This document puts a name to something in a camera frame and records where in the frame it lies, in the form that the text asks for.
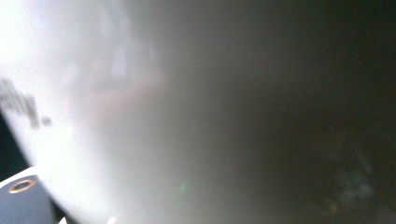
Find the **metal ring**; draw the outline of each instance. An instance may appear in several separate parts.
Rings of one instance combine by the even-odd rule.
[[[25,179],[16,184],[14,184],[11,188],[9,188],[9,193],[21,193],[31,188],[35,184],[35,180],[33,179]]]

